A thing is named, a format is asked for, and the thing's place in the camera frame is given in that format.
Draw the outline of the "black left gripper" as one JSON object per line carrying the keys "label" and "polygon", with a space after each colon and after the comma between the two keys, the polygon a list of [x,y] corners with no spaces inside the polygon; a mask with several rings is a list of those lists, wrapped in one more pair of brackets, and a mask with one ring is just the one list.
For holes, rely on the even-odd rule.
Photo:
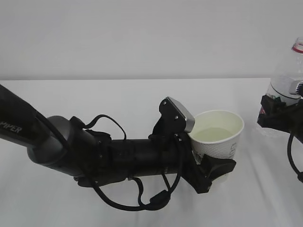
{"label": "black left gripper", "polygon": [[175,135],[181,146],[183,155],[182,178],[198,194],[208,193],[212,185],[211,181],[232,172],[236,166],[233,159],[214,158],[204,154],[198,165],[193,155],[191,140],[187,133]]}

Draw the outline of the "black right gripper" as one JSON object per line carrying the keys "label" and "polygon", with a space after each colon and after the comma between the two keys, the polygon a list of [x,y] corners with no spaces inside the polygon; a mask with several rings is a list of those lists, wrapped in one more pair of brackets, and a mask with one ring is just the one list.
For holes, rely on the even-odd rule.
{"label": "black right gripper", "polygon": [[303,141],[303,100],[293,105],[286,105],[281,98],[272,99],[264,95],[257,123],[262,128],[294,133],[300,142]]}

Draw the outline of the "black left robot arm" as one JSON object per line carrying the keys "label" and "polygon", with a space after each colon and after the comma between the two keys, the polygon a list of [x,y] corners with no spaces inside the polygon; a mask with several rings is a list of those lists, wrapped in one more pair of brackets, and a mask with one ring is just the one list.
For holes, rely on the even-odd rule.
{"label": "black left robot arm", "polygon": [[70,175],[81,187],[101,187],[141,176],[176,174],[197,193],[235,168],[229,158],[204,155],[196,162],[189,133],[193,116],[177,100],[166,97],[160,118],[147,139],[114,140],[77,117],[44,117],[6,87],[0,88],[0,137],[27,149],[29,159]]}

